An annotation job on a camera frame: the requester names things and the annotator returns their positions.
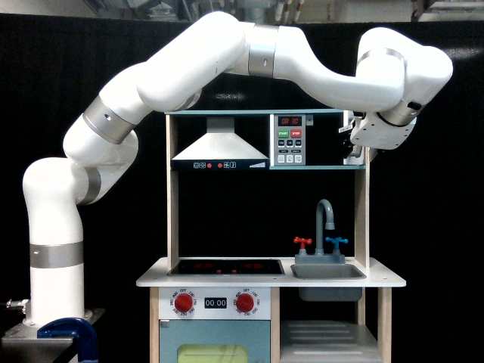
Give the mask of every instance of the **ceiling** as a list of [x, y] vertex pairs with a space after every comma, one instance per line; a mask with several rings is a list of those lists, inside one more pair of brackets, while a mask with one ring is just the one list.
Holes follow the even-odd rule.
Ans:
[[241, 21], [271, 25], [484, 20], [484, 1], [0, 0], [0, 12], [12, 14], [193, 22], [211, 11], [225, 11]]

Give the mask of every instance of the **blue faucet handle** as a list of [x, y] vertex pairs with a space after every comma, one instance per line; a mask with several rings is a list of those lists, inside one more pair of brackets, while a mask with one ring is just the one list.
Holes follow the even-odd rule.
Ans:
[[334, 249], [339, 250], [340, 249], [340, 244], [347, 244], [348, 240], [347, 239], [342, 239], [341, 237], [336, 237], [336, 238], [330, 238], [326, 237], [326, 242], [332, 242], [334, 244]]

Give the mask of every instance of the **white robotic arm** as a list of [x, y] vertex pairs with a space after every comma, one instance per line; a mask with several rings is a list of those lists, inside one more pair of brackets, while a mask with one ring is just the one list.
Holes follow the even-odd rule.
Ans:
[[[452, 65], [441, 51], [379, 28], [361, 39], [356, 75], [341, 76], [319, 63], [300, 29], [206, 15], [104, 86], [67, 132], [67, 159], [39, 160], [26, 171], [33, 324], [84, 315], [76, 204], [99, 200], [129, 168], [138, 151], [132, 130], [146, 115], [190, 107], [222, 72], [289, 79], [327, 106], [361, 113], [355, 144], [385, 147], [400, 141], [401, 126], [446, 84]], [[372, 130], [363, 126], [368, 120]]]

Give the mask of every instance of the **oven door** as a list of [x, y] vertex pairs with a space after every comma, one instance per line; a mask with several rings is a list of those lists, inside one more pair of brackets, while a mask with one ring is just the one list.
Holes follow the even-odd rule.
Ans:
[[160, 325], [160, 363], [270, 361], [270, 321], [170, 320]]

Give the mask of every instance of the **gray faucet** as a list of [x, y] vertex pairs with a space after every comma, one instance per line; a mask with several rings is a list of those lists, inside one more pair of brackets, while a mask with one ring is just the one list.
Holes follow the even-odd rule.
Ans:
[[325, 255], [323, 251], [323, 214], [326, 212], [326, 229], [334, 229], [334, 214], [331, 203], [321, 199], [316, 207], [316, 250], [314, 255], [309, 255], [306, 250], [301, 249], [295, 256], [296, 263], [345, 263], [345, 256], [339, 253]]
[[334, 229], [334, 214], [331, 203], [321, 199], [316, 207], [316, 250], [315, 256], [323, 256], [323, 211], [326, 211], [326, 229]]

